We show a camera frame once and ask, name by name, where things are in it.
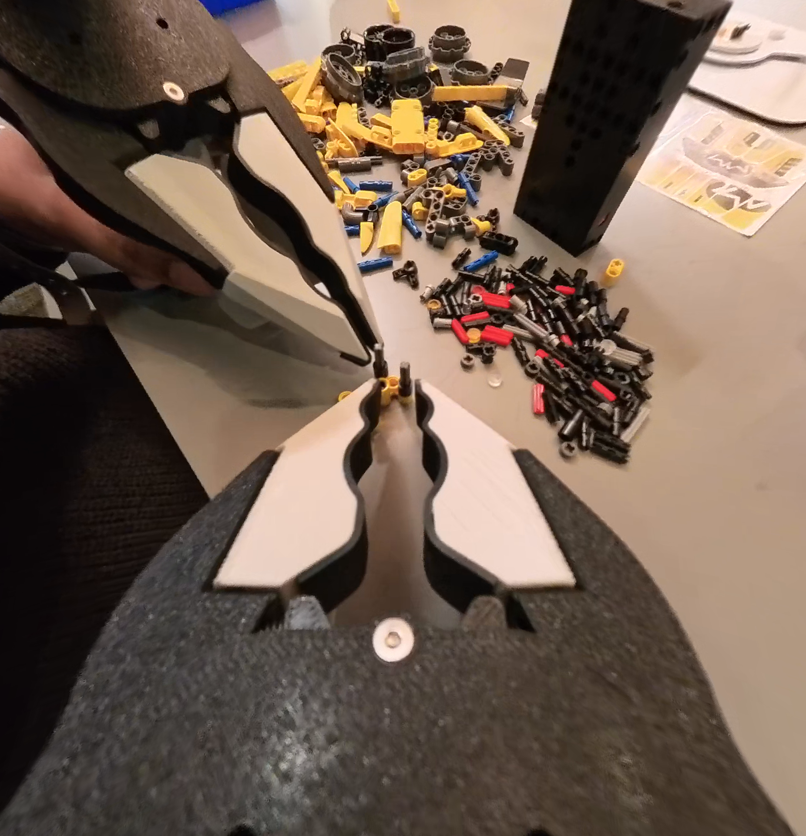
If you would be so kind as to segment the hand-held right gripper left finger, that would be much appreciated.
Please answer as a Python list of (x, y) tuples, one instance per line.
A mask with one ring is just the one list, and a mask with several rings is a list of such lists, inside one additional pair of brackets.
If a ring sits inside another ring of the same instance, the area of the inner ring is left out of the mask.
[(358, 589), (368, 550), (359, 480), (372, 463), (382, 391), (379, 380), (365, 382), (270, 456), (215, 590), (312, 596), (334, 610)]

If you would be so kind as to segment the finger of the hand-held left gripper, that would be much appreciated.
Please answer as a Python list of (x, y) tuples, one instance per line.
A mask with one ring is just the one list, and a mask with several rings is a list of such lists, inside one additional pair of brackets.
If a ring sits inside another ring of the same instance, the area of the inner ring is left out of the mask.
[(346, 326), (348, 358), (369, 358), (381, 338), (363, 278), (356, 266), (330, 182), (310, 147), (307, 165), (265, 112), (244, 116), (232, 141), (230, 175), (251, 206), (289, 239), (311, 288), (325, 287)]
[(218, 173), (203, 163), (166, 154), (150, 155), (125, 173), (227, 271), (221, 304), (229, 304), (232, 318), (245, 324), (273, 321), (357, 364), (367, 364), (369, 351), (340, 306), (312, 287), (292, 259), (253, 230)]

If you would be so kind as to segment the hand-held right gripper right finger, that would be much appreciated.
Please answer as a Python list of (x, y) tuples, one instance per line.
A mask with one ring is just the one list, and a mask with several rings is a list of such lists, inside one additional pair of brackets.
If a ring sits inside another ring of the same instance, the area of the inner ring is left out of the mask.
[(430, 479), (423, 563), (457, 612), (474, 600), (574, 590), (577, 580), (530, 481), (523, 449), (427, 381), (416, 382), (421, 463)]

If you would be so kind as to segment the person's left hand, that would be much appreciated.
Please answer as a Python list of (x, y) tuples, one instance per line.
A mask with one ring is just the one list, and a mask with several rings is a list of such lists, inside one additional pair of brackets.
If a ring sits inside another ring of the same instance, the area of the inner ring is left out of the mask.
[(214, 292), (183, 261), (119, 234), (76, 205), (12, 128), (0, 128), (0, 222), (36, 244), (94, 256), (140, 289), (166, 286), (201, 297)]

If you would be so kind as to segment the pile of yellow grey beams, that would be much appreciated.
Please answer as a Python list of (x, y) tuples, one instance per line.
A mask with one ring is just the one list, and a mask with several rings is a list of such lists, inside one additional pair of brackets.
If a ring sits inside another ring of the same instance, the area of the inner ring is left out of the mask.
[(525, 141), (513, 120), (515, 104), (527, 102), (522, 89), (510, 87), (502, 107), (398, 99), (378, 108), (335, 101), (322, 84), (320, 58), (269, 76), (311, 135), (346, 233), (359, 238), (364, 255), (377, 250), (361, 271), (390, 266), (405, 233), (436, 249), (455, 238), (480, 246), (483, 233), (504, 233), (497, 207), (479, 211), (481, 175), (514, 172), (513, 153)]

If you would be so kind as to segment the pile of black red pins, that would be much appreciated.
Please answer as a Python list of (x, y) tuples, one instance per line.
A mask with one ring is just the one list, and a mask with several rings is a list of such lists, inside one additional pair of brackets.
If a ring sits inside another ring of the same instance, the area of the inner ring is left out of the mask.
[(434, 331), (460, 344), (460, 367), (495, 366), (512, 354), (530, 385), (530, 409), (557, 437), (564, 459), (584, 453), (627, 465), (651, 415), (655, 350), (625, 333), (629, 309), (579, 267), (547, 268), (532, 255), (455, 271), (419, 294)]

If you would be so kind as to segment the pile of black tyres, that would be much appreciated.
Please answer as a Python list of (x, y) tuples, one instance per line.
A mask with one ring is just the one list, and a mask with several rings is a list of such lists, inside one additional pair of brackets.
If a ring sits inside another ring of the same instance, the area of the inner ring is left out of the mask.
[(398, 25), (369, 26), (361, 39), (344, 29), (321, 55), (322, 84), (335, 101), (378, 108), (398, 99), (506, 105), (511, 89), (497, 83), (504, 66), (471, 60), (470, 49), (466, 30), (455, 25), (439, 26), (426, 46), (412, 29)]

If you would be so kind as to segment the black knit sweater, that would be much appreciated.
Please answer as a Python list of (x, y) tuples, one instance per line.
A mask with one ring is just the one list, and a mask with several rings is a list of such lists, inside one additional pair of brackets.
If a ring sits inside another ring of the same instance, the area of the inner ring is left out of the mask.
[(0, 314), (0, 813), (122, 596), (207, 502), (106, 329)]

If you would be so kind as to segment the black perforated block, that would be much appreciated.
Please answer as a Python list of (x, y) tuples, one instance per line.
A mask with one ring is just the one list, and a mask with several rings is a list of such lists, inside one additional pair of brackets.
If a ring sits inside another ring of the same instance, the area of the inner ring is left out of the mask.
[(572, 2), (515, 215), (571, 256), (596, 246), (731, 7)]

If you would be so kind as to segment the printed instruction leaflet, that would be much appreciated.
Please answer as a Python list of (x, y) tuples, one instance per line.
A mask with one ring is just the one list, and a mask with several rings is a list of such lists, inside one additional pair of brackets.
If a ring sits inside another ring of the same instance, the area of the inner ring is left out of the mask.
[(755, 235), (806, 184), (806, 145), (699, 101), (670, 117), (637, 180), (734, 233)]

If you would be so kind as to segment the white plastic board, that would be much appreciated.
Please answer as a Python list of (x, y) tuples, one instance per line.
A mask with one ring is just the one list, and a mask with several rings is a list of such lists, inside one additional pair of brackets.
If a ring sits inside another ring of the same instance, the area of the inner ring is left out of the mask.
[(772, 124), (806, 125), (806, 2), (735, 3), (689, 90)]

